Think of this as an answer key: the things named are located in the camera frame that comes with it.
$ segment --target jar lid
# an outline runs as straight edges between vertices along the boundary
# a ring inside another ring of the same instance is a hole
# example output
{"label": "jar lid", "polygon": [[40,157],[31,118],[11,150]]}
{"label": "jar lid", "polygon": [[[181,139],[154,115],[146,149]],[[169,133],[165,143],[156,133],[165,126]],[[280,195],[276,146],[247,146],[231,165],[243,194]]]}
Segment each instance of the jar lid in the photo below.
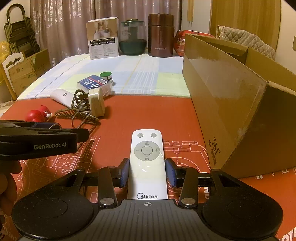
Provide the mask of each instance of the jar lid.
{"label": "jar lid", "polygon": [[144,22],[143,20],[139,20],[139,19],[128,19],[121,23],[123,23],[124,26],[129,26],[130,23],[143,23],[143,22]]}
{"label": "jar lid", "polygon": [[149,25],[174,26],[174,15],[152,13],[148,16]]}
{"label": "jar lid", "polygon": [[100,74],[100,77],[101,77],[101,78],[106,78],[106,77],[109,77],[109,76],[111,76],[111,75],[112,75],[112,73],[109,72],[109,71],[107,71],[107,72],[103,72],[103,73],[101,73],[101,74]]}

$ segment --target red table mat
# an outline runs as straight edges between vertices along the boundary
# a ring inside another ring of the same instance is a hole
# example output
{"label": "red table mat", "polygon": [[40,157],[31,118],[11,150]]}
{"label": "red table mat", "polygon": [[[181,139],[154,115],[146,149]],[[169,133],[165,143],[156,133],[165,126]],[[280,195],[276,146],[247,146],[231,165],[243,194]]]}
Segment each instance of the red table mat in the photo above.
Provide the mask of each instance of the red table mat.
{"label": "red table mat", "polygon": [[[17,101],[1,119],[23,120],[26,114],[40,105],[52,112],[64,108],[51,99]],[[130,156],[131,136],[137,129],[157,129],[163,136],[165,158],[173,158],[179,166],[191,166],[209,172],[209,164],[202,132],[195,109],[189,98],[161,96],[113,96],[105,100],[106,115],[100,120],[91,138],[76,154],[23,160],[22,173],[14,175],[18,198],[21,198],[55,179],[83,167],[96,172],[105,166],[117,166]],[[63,128],[71,128],[71,121],[56,119]],[[284,210],[284,221],[277,237],[282,241],[296,238],[294,198],[296,170],[243,179],[247,184],[274,198]],[[169,188],[169,197],[178,199],[180,190]],[[126,190],[116,190],[124,198]],[[95,188],[87,197],[97,201]],[[208,198],[206,188],[200,188],[199,201]],[[18,237],[10,218],[5,225],[12,239]]]}

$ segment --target quilted cushion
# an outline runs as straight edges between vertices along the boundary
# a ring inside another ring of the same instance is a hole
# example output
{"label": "quilted cushion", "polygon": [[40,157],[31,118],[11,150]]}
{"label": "quilted cushion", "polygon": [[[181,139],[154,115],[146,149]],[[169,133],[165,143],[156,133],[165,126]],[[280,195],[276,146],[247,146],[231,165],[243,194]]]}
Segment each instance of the quilted cushion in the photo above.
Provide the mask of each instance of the quilted cushion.
{"label": "quilted cushion", "polygon": [[265,56],[275,60],[275,50],[264,43],[257,35],[251,34],[245,30],[218,25],[216,37],[238,43],[246,47],[251,47]]}

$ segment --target red toy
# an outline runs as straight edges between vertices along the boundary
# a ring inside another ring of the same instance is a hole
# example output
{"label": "red toy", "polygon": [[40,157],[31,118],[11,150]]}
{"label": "red toy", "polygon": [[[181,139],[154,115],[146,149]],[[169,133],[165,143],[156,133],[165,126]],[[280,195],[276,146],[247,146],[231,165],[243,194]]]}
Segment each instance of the red toy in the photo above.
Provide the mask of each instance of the red toy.
{"label": "red toy", "polygon": [[51,113],[45,105],[41,105],[38,110],[31,110],[27,114],[25,121],[46,122],[50,120],[53,116],[54,114]]}
{"label": "red toy", "polygon": [[45,117],[43,113],[39,110],[31,110],[27,117],[25,118],[25,121],[34,121],[34,122],[45,122]]}

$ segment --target white remote control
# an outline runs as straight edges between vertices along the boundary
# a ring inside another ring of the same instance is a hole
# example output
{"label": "white remote control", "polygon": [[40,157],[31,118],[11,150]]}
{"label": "white remote control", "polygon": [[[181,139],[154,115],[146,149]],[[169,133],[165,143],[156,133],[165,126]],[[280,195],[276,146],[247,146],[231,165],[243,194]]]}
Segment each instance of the white remote control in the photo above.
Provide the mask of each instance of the white remote control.
{"label": "white remote control", "polygon": [[163,139],[158,130],[137,130],[132,135],[128,199],[168,199]]}

